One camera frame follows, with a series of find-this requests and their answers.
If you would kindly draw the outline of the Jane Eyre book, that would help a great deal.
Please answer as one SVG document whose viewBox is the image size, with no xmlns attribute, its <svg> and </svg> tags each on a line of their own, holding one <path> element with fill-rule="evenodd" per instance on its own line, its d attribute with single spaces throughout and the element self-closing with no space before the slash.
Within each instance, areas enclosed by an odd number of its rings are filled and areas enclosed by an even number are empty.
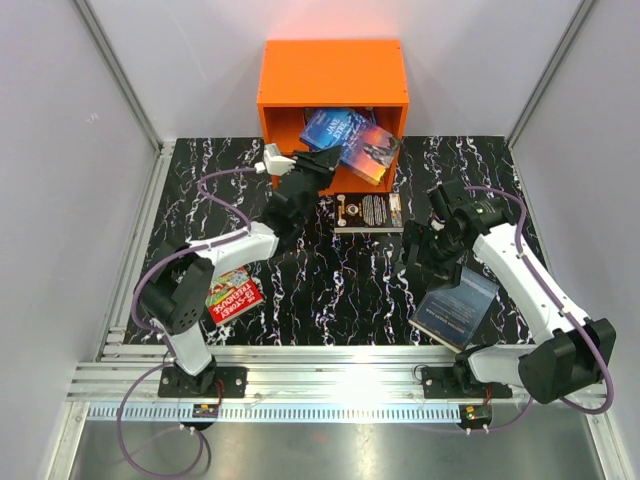
<svg viewBox="0 0 640 480">
<path fill-rule="evenodd" d="M 382 182 L 400 147 L 396 136 L 348 108 L 317 109 L 299 139 L 312 151 L 340 146 L 340 164 L 372 185 Z"/>
</svg>

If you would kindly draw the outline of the black book with white text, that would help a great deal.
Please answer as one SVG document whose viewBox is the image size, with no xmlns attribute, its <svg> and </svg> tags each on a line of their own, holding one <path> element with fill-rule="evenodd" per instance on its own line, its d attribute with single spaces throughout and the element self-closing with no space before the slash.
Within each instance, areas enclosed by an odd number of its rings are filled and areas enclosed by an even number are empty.
<svg viewBox="0 0 640 480">
<path fill-rule="evenodd" d="M 338 193 L 334 196 L 334 206 L 337 234 L 403 232 L 399 193 Z"/>
</svg>

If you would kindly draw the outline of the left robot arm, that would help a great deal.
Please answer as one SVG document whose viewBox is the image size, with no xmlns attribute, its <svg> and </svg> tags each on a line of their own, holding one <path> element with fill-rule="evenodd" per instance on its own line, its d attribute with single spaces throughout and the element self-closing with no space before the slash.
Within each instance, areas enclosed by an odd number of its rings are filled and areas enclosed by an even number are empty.
<svg viewBox="0 0 640 480">
<path fill-rule="evenodd" d="M 341 155 L 341 147 L 333 146 L 285 157 L 275 144 L 268 144 L 255 165 L 214 171 L 198 180 L 198 192 L 233 213 L 242 227 L 204 240 L 165 244 L 134 288 L 130 307 L 134 323 L 158 335 L 168 349 L 170 360 L 161 370 L 190 395 L 203 397 L 222 387 L 201 327 L 214 283 L 297 245 L 321 192 L 334 179 Z M 208 181 L 219 177 L 262 173 L 278 177 L 279 182 L 255 220 L 207 187 Z"/>
</svg>

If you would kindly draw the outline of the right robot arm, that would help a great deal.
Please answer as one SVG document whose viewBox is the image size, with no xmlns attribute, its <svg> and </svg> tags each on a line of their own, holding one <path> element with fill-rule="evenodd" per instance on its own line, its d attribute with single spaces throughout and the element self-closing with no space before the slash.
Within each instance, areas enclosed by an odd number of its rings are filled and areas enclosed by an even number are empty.
<svg viewBox="0 0 640 480">
<path fill-rule="evenodd" d="M 432 225 L 404 227 L 398 266 L 415 271 L 427 293 L 410 324 L 451 349 L 453 385 L 475 397 L 489 384 L 525 389 L 540 404 L 603 383 L 606 412 L 614 386 L 608 364 L 616 331 L 606 318 L 592 319 L 562 290 L 523 236 L 527 210 L 509 193 L 446 182 L 429 193 Z M 472 345 L 471 338 L 503 287 L 525 320 L 530 345 Z"/>
</svg>

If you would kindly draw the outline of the dark blue book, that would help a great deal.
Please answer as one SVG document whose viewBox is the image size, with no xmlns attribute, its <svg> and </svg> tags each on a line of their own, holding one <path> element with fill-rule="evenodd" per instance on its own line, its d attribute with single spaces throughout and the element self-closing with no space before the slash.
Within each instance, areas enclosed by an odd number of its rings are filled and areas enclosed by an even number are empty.
<svg viewBox="0 0 640 480">
<path fill-rule="evenodd" d="M 456 286 L 428 292 L 409 324 L 455 353 L 470 344 L 499 286 L 466 267 Z"/>
</svg>

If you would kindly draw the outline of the orange wooden shelf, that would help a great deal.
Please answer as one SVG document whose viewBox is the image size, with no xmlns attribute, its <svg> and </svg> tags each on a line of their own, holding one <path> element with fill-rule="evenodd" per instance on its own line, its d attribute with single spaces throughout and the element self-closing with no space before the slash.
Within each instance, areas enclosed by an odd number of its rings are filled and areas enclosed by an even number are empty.
<svg viewBox="0 0 640 480">
<path fill-rule="evenodd" d="M 409 86 L 397 39 L 269 40 L 257 109 L 266 144 L 282 154 L 306 151 L 299 135 L 305 111 L 370 108 L 378 125 L 398 138 L 409 113 Z"/>
</svg>

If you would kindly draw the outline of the red Treehouse book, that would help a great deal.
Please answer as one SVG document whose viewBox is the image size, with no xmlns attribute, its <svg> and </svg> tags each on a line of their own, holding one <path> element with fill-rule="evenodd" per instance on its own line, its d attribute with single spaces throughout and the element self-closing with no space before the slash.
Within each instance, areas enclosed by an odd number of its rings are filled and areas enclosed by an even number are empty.
<svg viewBox="0 0 640 480">
<path fill-rule="evenodd" d="M 205 305 L 214 324 L 222 326 L 263 301 L 260 289 L 241 267 L 211 282 Z"/>
</svg>

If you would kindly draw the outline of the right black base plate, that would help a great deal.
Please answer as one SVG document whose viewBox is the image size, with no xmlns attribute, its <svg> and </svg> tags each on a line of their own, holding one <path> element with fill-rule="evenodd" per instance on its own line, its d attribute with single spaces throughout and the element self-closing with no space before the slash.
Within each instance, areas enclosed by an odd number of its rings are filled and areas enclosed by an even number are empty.
<svg viewBox="0 0 640 480">
<path fill-rule="evenodd" d="M 512 389 L 503 384 L 463 384 L 452 367 L 418 365 L 414 376 L 419 381 L 425 399 L 493 400 L 513 397 Z"/>
</svg>

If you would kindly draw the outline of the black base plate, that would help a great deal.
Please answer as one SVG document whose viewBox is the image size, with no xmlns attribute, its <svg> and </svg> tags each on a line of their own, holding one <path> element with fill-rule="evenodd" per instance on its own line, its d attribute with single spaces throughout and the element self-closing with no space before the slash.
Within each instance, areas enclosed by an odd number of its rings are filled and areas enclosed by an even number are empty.
<svg viewBox="0 0 640 480">
<path fill-rule="evenodd" d="M 493 400 L 513 397 L 512 389 L 503 384 L 463 384 L 452 367 L 418 365 L 414 376 L 419 381 L 425 399 Z"/>
<path fill-rule="evenodd" d="M 223 398 L 245 397 L 249 370 L 239 366 L 207 367 L 197 376 L 191 376 L 179 366 L 162 370 L 157 395 L 160 398 Z"/>
</svg>

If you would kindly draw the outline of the aluminium rail frame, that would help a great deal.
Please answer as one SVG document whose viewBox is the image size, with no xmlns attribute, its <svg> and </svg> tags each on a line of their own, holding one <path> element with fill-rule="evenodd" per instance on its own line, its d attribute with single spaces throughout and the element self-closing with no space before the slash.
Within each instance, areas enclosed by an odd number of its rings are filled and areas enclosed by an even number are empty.
<svg viewBox="0 0 640 480">
<path fill-rule="evenodd" d="M 142 372 L 163 352 L 159 347 L 124 347 L 112 340 L 124 328 L 124 304 L 131 297 L 133 276 L 142 266 L 142 245 L 150 237 L 151 211 L 159 204 L 159 184 L 167 175 L 169 151 L 177 135 L 161 133 L 157 121 L 150 115 L 148 103 L 141 99 L 132 82 L 132 68 L 122 62 L 124 54 L 116 47 L 124 37 L 108 22 L 104 11 L 106 6 L 104 1 L 78 1 L 75 4 L 81 20 L 115 75 L 118 87 L 125 94 L 134 117 L 149 140 L 157 144 L 157 155 L 110 302 L 104 339 L 95 360 L 78 364 L 65 399 L 66 424 L 75 429 L 81 429 L 87 422 L 91 404 L 119 400 L 125 393 L 129 376 Z M 555 33 L 549 37 L 545 64 L 534 73 L 536 83 L 528 90 L 525 102 L 518 106 L 514 120 L 505 132 L 509 146 L 517 145 L 523 131 L 536 116 L 549 86 L 555 81 L 558 70 L 562 69 L 596 6 L 594 1 L 572 1 L 562 13 Z M 262 380 L 267 373 L 274 375 L 267 381 L 265 389 L 257 391 L 255 404 L 269 405 L 277 412 L 283 411 L 288 403 L 304 404 L 316 410 L 330 403 L 348 406 L 351 399 L 340 397 L 339 388 L 356 375 L 366 372 L 389 375 L 389 385 L 373 380 L 365 383 L 367 388 L 384 394 L 383 406 L 390 408 L 405 404 L 417 391 L 416 386 L 410 384 L 406 370 L 411 362 L 423 357 L 446 363 L 452 358 L 441 347 L 408 346 L 392 347 L 388 351 L 379 347 L 225 347 L 222 354 L 231 363 L 246 362 L 254 368 L 253 380 Z"/>
</svg>

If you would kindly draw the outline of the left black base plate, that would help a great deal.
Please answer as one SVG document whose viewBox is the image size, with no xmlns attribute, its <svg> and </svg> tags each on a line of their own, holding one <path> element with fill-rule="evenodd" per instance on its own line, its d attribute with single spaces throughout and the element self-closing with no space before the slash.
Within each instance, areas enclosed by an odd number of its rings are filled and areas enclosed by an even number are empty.
<svg viewBox="0 0 640 480">
<path fill-rule="evenodd" d="M 191 376 L 179 366 L 162 370 L 157 395 L 160 398 L 223 398 L 245 397 L 249 370 L 239 366 L 207 367 L 197 376 Z"/>
</svg>

